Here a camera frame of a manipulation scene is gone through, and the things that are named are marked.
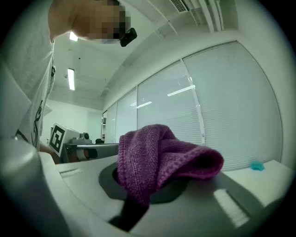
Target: blue object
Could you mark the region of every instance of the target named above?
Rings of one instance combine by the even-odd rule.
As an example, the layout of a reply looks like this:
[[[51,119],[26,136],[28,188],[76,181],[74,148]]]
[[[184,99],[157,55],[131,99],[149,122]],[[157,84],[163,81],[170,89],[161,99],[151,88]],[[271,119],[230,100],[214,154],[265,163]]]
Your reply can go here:
[[[262,170],[264,170],[265,168],[264,168],[264,165],[263,165],[262,162],[259,162],[259,161],[253,161],[253,162],[251,163],[251,169],[252,169],[252,170],[260,170],[260,171],[262,171]]]

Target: person's arm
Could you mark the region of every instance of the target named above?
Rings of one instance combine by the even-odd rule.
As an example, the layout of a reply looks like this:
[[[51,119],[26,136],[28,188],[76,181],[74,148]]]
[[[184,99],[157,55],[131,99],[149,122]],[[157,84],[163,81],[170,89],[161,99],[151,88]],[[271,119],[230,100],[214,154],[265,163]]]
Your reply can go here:
[[[59,156],[49,146],[45,146],[42,142],[40,142],[40,152],[50,154],[55,164],[61,163]]]

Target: black device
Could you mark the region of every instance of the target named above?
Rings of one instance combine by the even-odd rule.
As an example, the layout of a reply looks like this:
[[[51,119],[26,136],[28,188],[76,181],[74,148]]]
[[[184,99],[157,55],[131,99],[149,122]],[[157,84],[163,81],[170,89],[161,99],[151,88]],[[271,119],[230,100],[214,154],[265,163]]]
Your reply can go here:
[[[122,47],[125,47],[126,45],[128,45],[130,42],[132,42],[134,39],[137,38],[137,32],[134,28],[130,28],[125,35],[119,40],[120,41],[120,45]]]

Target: towel fold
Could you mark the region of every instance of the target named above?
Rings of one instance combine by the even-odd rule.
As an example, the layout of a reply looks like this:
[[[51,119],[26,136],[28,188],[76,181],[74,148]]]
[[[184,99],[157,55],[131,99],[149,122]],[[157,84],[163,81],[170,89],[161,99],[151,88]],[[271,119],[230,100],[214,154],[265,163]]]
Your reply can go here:
[[[150,195],[174,177],[212,178],[223,161],[216,150],[179,141],[165,125],[149,125],[120,137],[118,182],[132,199],[148,206]]]

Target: person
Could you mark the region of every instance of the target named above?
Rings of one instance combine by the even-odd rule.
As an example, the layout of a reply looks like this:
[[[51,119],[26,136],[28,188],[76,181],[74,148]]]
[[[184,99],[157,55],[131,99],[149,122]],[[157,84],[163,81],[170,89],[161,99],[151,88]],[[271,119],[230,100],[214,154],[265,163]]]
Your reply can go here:
[[[36,0],[25,9],[0,49],[0,60],[31,101],[17,131],[18,139],[60,162],[53,150],[40,142],[44,107],[54,82],[55,39],[72,31],[81,39],[108,43],[120,39],[128,24],[118,0]]]

